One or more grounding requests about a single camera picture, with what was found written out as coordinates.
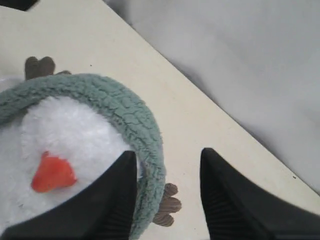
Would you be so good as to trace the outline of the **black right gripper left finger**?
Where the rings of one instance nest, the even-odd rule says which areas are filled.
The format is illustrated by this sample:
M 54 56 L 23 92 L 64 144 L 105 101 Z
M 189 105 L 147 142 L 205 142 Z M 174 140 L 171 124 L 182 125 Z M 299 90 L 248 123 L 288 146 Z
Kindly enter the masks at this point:
M 61 205 L 8 227 L 2 240 L 127 240 L 137 197 L 137 159 L 122 155 L 90 186 Z

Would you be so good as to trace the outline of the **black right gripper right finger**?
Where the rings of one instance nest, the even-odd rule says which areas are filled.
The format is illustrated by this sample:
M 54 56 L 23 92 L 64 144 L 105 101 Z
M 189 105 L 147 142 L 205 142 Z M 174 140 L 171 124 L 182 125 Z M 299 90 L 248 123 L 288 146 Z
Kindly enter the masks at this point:
M 320 217 L 259 187 L 214 149 L 200 156 L 200 196 L 212 240 L 318 240 Z

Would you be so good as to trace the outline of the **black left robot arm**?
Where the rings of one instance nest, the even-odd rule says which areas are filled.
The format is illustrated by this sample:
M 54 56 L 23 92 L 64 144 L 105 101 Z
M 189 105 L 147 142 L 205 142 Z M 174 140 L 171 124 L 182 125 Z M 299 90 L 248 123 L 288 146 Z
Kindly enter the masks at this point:
M 27 12 L 38 2 L 39 0 L 0 0 L 0 6 Z

